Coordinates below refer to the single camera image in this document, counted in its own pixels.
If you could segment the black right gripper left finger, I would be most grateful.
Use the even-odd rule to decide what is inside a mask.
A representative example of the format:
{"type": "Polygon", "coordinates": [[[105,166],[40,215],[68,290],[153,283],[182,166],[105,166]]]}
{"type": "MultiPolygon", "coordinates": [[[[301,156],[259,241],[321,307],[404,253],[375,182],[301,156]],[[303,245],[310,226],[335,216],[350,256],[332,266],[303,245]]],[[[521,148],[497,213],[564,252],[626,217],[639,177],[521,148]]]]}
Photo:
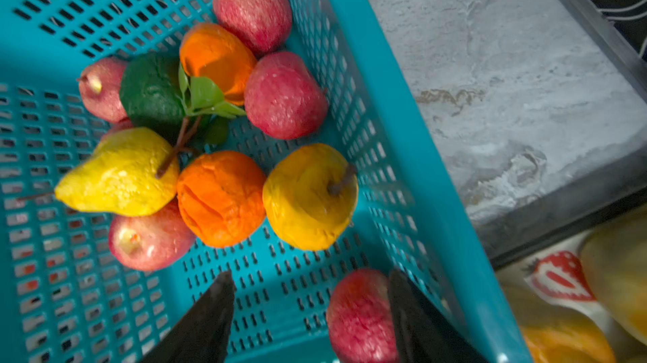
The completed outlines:
{"type": "Polygon", "coordinates": [[[143,362],[223,362],[234,318],[235,286],[224,271],[143,362]]]}

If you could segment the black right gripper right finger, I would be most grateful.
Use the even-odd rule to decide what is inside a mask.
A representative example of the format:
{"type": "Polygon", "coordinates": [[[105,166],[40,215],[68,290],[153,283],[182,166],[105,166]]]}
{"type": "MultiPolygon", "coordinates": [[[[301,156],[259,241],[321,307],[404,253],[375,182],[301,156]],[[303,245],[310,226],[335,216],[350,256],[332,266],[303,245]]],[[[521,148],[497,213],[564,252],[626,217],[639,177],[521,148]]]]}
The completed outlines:
{"type": "Polygon", "coordinates": [[[388,295],[401,362],[487,362],[401,270],[389,272],[388,295]]]}

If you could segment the orange mandarin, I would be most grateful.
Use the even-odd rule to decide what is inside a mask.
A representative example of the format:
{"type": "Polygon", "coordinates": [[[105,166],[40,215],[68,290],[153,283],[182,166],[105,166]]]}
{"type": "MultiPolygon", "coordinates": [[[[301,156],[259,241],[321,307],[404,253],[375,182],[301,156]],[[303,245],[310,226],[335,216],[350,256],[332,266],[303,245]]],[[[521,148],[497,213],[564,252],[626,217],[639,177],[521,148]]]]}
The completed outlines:
{"type": "Polygon", "coordinates": [[[180,174],[177,198],[189,229],[207,246],[226,248],[249,238],[266,219],[266,176],[250,157],[203,154],[180,174]]]}

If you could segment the yellow orange pear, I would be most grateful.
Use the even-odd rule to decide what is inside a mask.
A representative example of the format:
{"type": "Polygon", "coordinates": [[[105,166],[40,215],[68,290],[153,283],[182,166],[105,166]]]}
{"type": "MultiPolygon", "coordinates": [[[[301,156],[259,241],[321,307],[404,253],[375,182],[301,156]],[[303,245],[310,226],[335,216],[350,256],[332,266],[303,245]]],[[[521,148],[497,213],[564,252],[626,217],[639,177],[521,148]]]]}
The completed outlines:
{"type": "Polygon", "coordinates": [[[329,248],[357,207],[357,168],[335,148],[309,144],[274,167],[263,187],[266,215],[276,236],[296,249],[329,248]]]}

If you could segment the yellow lemon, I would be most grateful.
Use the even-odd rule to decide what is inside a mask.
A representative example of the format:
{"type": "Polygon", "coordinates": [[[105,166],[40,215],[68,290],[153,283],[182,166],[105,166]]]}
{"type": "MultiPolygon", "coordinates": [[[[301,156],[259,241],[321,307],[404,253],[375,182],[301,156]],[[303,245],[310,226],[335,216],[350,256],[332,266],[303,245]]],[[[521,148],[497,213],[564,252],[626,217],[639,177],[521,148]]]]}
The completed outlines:
{"type": "Polygon", "coordinates": [[[144,217],[160,211],[176,195],[180,165],[174,159],[165,174],[156,174],[173,147],[146,127],[112,133],[90,158],[65,174],[54,195],[82,212],[109,212],[144,217]]]}

